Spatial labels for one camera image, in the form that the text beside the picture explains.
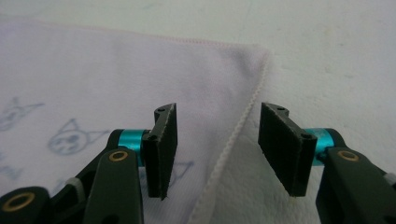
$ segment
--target teal tape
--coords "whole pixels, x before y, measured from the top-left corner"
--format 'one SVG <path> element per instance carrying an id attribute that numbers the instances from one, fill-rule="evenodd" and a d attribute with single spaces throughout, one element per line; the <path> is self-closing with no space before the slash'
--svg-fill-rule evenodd
<path id="1" fill-rule="evenodd" d="M 143 166 L 143 158 L 141 152 L 142 136 L 145 130 L 128 130 L 122 131 L 119 139 L 119 147 L 127 147 L 133 150 L 137 156 L 139 167 Z"/>
<path id="2" fill-rule="evenodd" d="M 312 162 L 314 166 L 323 165 L 322 161 L 319 161 L 318 158 L 326 158 L 326 148 L 327 147 L 334 147 L 334 141 L 332 140 L 332 136 L 327 132 L 326 129 L 304 129 L 308 133 L 312 133 L 314 136 L 317 137 L 317 147 L 315 149 L 315 158 Z"/>

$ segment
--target folded fabric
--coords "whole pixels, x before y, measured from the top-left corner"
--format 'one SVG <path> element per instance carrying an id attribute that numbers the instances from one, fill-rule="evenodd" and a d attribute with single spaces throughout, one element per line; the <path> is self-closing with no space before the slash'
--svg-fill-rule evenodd
<path id="1" fill-rule="evenodd" d="M 112 130 L 150 129 L 155 108 L 177 103 L 168 198 L 149 198 L 140 174 L 145 220 L 210 219 L 266 75 L 266 50 L 37 21 L 0 23 L 0 49 L 1 195 L 26 186 L 54 195 Z"/>

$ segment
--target white cloth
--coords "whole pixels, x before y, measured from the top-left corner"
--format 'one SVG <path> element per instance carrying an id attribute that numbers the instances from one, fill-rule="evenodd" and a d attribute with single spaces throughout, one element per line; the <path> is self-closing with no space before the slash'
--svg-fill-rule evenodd
<path id="1" fill-rule="evenodd" d="M 30 21 L 1 23 L 0 50 L 1 195 L 25 186 L 55 194 L 110 131 L 150 129 L 155 108 L 177 103 L 168 198 L 148 198 L 141 174 L 145 220 L 210 219 L 267 73 L 266 50 Z"/>

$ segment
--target white table surface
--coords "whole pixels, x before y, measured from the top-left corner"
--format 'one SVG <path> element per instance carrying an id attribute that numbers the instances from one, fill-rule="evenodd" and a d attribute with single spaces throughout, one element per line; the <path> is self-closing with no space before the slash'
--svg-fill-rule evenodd
<path id="1" fill-rule="evenodd" d="M 338 130 L 396 172 L 395 8 L 392 0 L 0 0 L 0 20 L 261 44 L 274 55 L 268 102 L 302 127 Z"/>

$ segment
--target fabric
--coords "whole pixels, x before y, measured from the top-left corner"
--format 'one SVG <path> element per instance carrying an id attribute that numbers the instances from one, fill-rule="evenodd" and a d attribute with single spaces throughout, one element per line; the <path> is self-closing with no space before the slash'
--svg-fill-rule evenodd
<path id="1" fill-rule="evenodd" d="M 268 73 L 259 46 L 31 21 L 0 23 L 0 194 L 51 195 L 115 129 L 151 129 L 177 103 L 168 198 L 141 186 L 147 223 L 209 221 L 222 170 Z"/>

